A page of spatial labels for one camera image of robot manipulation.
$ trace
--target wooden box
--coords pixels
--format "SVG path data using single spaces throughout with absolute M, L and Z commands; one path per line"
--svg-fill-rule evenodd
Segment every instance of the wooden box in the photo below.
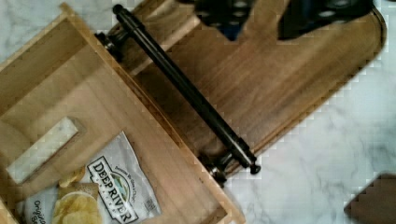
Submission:
M 0 121 L 35 142 L 65 116 L 86 128 L 32 180 L 16 186 L 0 169 L 0 223 L 15 205 L 85 164 L 125 131 L 163 214 L 144 223 L 244 223 L 244 217 L 160 110 L 67 5 L 44 31 L 0 65 Z M 13 161 L 22 151 L 3 151 Z

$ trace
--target wood grain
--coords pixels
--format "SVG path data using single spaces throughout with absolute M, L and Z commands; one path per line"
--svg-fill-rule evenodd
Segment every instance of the wood grain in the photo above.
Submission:
M 381 16 L 372 12 L 281 42 L 276 27 L 286 5 L 259 0 L 236 42 L 199 25 L 167 51 L 255 153 L 269 147 L 370 62 L 386 36 Z M 126 63 L 133 76 L 138 63 Z M 154 64 L 134 80 L 196 153 L 224 152 L 219 139 Z
M 193 15 L 193 6 L 174 0 L 147 0 L 134 11 L 136 17 L 146 24 L 148 32 L 164 48 L 170 49 L 179 39 L 199 24 Z M 146 53 L 129 38 L 122 46 L 122 64 L 127 70 L 136 69 L 137 74 L 150 61 Z
M 211 216 L 224 217 L 219 223 L 231 220 L 244 223 L 243 215 L 193 156 L 161 111 L 99 44 L 83 20 L 67 5 L 63 4 L 62 8 L 66 17 L 58 23 L 69 23 L 68 27 L 71 25 L 75 29 L 83 47 L 74 48 L 72 56 L 63 58 L 63 63 L 44 79 L 39 76 L 40 81 L 21 99 L 4 107 L 6 110 L 0 114 L 0 120 L 21 131 L 32 142 L 66 116 L 78 119 L 86 131 L 76 143 L 52 158 L 44 171 L 21 186 L 16 186 L 5 169 L 0 169 L 0 196 L 7 208 L 12 210 L 15 202 L 55 184 L 62 176 L 85 164 L 124 130 L 163 210 L 160 217 L 145 223 L 198 224 Z M 31 48 L 34 50 L 26 52 L 32 55 L 42 50 L 35 44 Z M 30 61 L 18 62 L 19 66 L 30 64 Z M 0 78 L 13 75 L 2 72 Z M 25 85 L 31 84 L 22 80 L 20 90 Z M 20 93 L 16 89 L 9 95 L 14 97 Z
M 77 30 L 64 18 L 64 14 L 59 16 L 0 64 L 0 115 L 83 46 Z

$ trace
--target white marble countertop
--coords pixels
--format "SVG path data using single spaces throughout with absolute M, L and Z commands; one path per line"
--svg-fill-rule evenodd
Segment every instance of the white marble countertop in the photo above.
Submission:
M 0 62 L 61 12 L 64 0 L 0 0 Z M 65 0 L 90 26 L 108 30 L 111 8 L 141 0 Z M 380 55 L 315 113 L 242 171 L 225 190 L 247 223 L 352 223 L 343 212 L 379 173 L 396 173 L 396 2 L 376 1 L 388 26 Z

